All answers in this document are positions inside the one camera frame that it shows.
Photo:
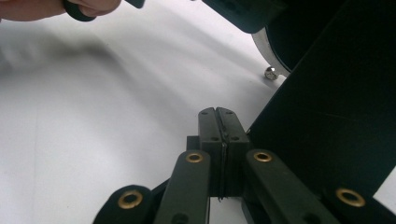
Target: black metal handle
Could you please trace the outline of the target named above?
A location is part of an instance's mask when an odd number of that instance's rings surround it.
[[[93,21],[96,18],[88,17],[82,14],[77,4],[71,3],[67,0],[64,0],[64,9],[66,10],[67,14],[69,14],[69,16],[78,21]]]

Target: hand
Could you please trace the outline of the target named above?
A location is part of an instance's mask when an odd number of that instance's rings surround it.
[[[102,16],[120,5],[120,0],[70,0],[89,17]],[[62,0],[0,0],[0,19],[36,21],[64,13]]]

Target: brass rivet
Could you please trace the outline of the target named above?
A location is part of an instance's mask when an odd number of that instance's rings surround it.
[[[335,192],[335,195],[337,195],[337,198],[341,200],[341,202],[350,206],[363,207],[366,205],[366,201],[364,201],[363,197],[361,197],[358,192],[352,189],[338,189]]]
[[[266,152],[256,152],[254,154],[254,159],[257,161],[271,161],[272,156]]]
[[[128,197],[128,196],[131,196],[131,195],[134,195],[136,198],[133,201],[131,201],[131,202],[125,201],[125,198]],[[128,190],[128,191],[125,191],[120,196],[120,198],[119,198],[119,207],[123,208],[123,209],[135,208],[140,203],[142,203],[142,200],[143,200],[143,195],[139,191],[137,191],[135,189]]]
[[[187,155],[186,160],[189,162],[200,162],[204,160],[204,157],[199,153],[190,153]]]

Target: white surface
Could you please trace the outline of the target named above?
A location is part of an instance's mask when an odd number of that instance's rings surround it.
[[[197,114],[237,113],[247,129],[282,80],[250,35],[200,2],[123,3],[0,24],[0,223],[92,223],[110,194],[170,176]],[[246,223],[235,199],[212,223]]]
[[[396,166],[375,193],[374,198],[396,215]]]

